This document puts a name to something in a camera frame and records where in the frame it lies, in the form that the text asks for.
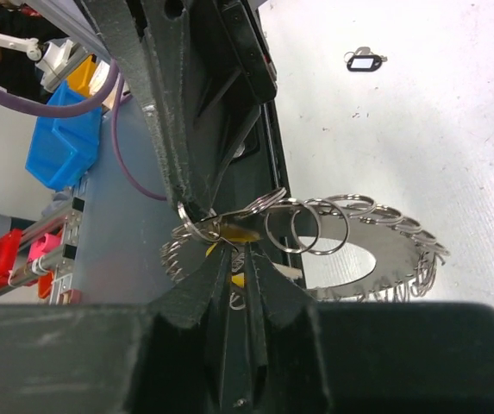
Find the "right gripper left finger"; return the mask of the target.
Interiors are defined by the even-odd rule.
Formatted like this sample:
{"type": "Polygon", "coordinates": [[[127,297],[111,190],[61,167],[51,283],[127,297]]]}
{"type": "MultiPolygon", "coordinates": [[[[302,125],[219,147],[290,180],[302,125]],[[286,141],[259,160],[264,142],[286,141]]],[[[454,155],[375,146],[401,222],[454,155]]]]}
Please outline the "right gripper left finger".
{"type": "Polygon", "coordinates": [[[216,413],[231,251],[149,304],[0,305],[0,413],[216,413]]]}

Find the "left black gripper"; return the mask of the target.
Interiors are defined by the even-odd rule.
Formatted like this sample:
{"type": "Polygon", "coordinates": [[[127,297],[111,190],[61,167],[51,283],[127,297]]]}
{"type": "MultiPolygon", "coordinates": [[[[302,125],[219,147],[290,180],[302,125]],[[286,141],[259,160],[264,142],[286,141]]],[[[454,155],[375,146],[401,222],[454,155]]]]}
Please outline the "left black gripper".
{"type": "Polygon", "coordinates": [[[169,205],[205,215],[277,94],[249,3],[82,1],[80,9],[142,108],[169,205]]]}

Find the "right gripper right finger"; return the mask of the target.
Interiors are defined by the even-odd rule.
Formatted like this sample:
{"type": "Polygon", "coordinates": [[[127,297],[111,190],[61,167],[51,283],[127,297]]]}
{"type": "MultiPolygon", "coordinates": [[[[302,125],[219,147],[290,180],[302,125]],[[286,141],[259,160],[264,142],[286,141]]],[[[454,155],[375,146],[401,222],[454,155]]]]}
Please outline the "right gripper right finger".
{"type": "Polygon", "coordinates": [[[264,413],[494,413],[494,309],[319,302],[245,252],[252,398],[264,413]]]}

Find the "silver spiked keyring disc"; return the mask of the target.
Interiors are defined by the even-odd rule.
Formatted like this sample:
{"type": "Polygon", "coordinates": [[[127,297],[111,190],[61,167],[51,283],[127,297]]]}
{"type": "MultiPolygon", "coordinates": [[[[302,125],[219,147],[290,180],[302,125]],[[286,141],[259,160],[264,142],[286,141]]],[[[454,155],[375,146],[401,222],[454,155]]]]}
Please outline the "silver spiked keyring disc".
{"type": "Polygon", "coordinates": [[[438,265],[450,255],[416,219],[360,194],[299,199],[278,188],[239,210],[211,213],[198,222],[183,205],[178,215],[181,225],[160,250],[161,264],[174,282],[200,265],[214,226],[254,232],[260,237],[255,242],[267,242],[284,254],[336,259],[344,248],[356,247],[373,258],[351,281],[308,287],[307,293],[319,301],[402,303],[422,298],[435,283],[438,265]]]}

